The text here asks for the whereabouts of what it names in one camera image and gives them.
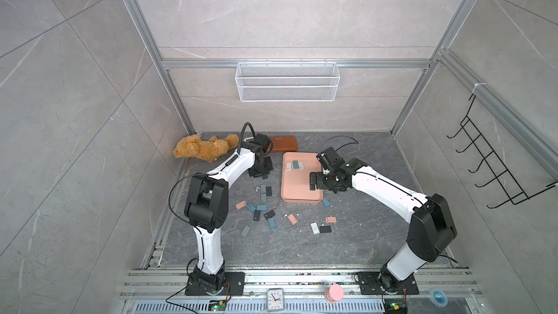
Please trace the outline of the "pink storage tray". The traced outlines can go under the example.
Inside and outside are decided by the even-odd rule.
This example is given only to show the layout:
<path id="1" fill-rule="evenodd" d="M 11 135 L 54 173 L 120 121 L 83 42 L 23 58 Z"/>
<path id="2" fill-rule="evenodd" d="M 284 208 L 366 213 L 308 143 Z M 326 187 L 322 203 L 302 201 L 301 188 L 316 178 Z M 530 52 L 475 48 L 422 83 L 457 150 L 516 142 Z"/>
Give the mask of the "pink storage tray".
<path id="1" fill-rule="evenodd" d="M 293 161 L 303 162 L 305 169 L 295 170 Z M 291 171 L 286 164 L 291 163 Z M 283 154 L 281 198 L 293 204 L 319 204 L 323 199 L 322 190 L 310 190 L 310 173 L 321 172 L 316 153 L 286 152 Z"/>

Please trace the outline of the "white eraser front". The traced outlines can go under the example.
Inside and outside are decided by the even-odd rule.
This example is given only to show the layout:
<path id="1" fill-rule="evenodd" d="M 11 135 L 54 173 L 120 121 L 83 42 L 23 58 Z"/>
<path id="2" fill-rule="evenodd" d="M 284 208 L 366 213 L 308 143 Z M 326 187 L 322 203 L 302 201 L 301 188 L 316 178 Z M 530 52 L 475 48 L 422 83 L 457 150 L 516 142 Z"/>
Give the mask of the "white eraser front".
<path id="1" fill-rule="evenodd" d="M 314 234 L 319 234 L 319 233 L 320 233 L 318 224 L 317 224 L 316 222 L 311 223 L 310 226 L 311 226 L 312 232 L 313 232 Z"/>

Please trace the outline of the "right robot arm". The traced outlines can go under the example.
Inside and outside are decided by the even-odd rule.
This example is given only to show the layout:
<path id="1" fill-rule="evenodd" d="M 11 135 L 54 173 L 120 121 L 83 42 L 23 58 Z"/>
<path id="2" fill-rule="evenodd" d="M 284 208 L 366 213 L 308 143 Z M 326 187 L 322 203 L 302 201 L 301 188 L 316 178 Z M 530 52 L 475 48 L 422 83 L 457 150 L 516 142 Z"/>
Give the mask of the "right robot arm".
<path id="1" fill-rule="evenodd" d="M 311 190 L 338 193 L 353 188 L 383 203 L 409 224 L 405 244 L 379 271 L 376 282 L 383 292 L 399 292 L 423 265 L 447 256 L 444 250 L 457 237 L 457 230 L 443 196 L 410 190 L 358 158 L 345 161 L 332 147 L 316 158 L 322 170 L 310 173 Z"/>

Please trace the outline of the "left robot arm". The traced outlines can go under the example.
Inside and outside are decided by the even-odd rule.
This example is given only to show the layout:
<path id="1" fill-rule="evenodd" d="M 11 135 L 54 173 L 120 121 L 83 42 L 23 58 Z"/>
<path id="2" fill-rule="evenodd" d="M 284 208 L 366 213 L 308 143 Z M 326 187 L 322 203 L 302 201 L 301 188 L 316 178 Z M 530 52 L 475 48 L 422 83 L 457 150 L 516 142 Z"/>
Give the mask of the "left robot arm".
<path id="1" fill-rule="evenodd" d="M 221 227 L 229 212 L 229 187 L 244 173 L 266 178 L 273 170 L 268 153 L 273 147 L 267 135 L 256 133 L 250 123 L 241 130 L 239 144 L 228 160 L 208 173 L 192 174 L 184 217 L 197 241 L 197 264 L 187 287 L 200 286 L 217 295 L 226 285 L 225 260 L 221 250 Z"/>

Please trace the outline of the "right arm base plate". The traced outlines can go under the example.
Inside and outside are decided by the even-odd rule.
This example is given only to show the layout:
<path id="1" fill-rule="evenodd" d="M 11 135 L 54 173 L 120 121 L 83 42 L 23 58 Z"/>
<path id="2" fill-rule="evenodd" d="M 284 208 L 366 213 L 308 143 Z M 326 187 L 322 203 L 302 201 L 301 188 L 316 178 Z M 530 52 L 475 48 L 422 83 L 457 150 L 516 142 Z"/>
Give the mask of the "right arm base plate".
<path id="1" fill-rule="evenodd" d="M 355 280 L 362 295 L 418 295 L 419 288 L 413 275 L 400 281 L 389 273 L 357 272 Z"/>

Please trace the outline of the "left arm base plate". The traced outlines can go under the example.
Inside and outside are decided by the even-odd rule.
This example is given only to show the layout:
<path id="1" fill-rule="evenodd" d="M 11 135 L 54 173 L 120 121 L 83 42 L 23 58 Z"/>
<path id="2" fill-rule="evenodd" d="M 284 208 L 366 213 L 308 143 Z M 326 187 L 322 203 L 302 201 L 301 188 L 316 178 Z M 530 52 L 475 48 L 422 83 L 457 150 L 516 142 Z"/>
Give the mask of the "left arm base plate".
<path id="1" fill-rule="evenodd" d="M 243 272 L 219 272 L 215 275 L 194 272 L 187 281 L 185 295 L 240 296 L 244 293 L 245 277 Z"/>

